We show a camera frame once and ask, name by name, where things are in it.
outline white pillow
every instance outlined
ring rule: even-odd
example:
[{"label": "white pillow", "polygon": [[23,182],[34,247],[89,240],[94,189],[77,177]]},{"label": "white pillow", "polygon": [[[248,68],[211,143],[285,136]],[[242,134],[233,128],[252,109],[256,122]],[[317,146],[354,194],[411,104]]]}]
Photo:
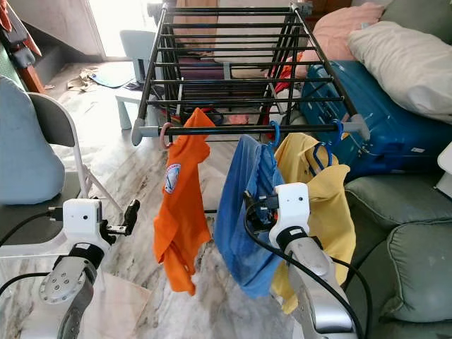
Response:
[{"label": "white pillow", "polygon": [[389,21],[351,32],[347,42],[401,107],[452,124],[452,46]]}]

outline pink hanger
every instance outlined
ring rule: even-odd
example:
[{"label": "pink hanger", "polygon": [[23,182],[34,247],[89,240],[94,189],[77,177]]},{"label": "pink hanger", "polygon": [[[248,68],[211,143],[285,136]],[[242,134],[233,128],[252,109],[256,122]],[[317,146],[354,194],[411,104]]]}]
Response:
[{"label": "pink hanger", "polygon": [[165,122],[163,124],[162,130],[160,131],[160,147],[163,150],[167,150],[168,148],[170,148],[172,146],[172,143],[165,143],[165,132],[169,127],[173,127],[173,124],[170,122]]}]

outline yellow shirt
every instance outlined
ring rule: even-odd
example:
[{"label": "yellow shirt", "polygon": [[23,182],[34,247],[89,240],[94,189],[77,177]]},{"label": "yellow shirt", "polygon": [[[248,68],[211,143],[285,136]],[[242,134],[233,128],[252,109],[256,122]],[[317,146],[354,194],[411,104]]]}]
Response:
[{"label": "yellow shirt", "polygon": [[[333,165],[320,170],[314,161],[315,138],[304,133],[291,133],[281,143],[275,157],[286,183],[304,182],[308,186],[311,214],[308,219],[310,236],[317,236],[324,251],[334,258],[350,262],[355,250],[356,237],[344,191],[345,175],[350,171],[346,165],[338,165],[333,156]],[[328,153],[323,147],[317,157],[326,166]],[[314,168],[314,177],[309,166]],[[347,268],[335,265],[336,280],[342,284],[347,277]],[[297,307],[297,298],[289,285],[287,266],[281,263],[272,283],[273,290],[286,303],[283,311],[290,313]]]}]

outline orange shirt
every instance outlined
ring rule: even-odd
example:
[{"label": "orange shirt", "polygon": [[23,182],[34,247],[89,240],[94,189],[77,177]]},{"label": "orange shirt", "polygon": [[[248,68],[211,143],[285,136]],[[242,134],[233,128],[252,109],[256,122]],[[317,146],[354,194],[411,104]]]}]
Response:
[{"label": "orange shirt", "polygon": [[[185,127],[212,127],[213,122],[196,108]],[[163,261],[176,292],[195,294],[191,276],[202,243],[210,240],[199,187],[198,163],[210,153],[207,136],[179,136],[168,150],[163,202],[154,219],[154,254]]]}]

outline blue shirt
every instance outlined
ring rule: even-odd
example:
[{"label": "blue shirt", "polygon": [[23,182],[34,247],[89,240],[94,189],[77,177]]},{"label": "blue shirt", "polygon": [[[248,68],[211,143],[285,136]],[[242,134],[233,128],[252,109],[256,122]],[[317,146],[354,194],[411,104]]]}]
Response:
[{"label": "blue shirt", "polygon": [[[257,198],[284,184],[273,151],[243,135],[223,188],[215,222],[214,240],[232,277],[250,297],[268,295],[273,274],[281,259],[256,244],[244,229],[243,192]],[[268,233],[259,238],[270,244]]]}]

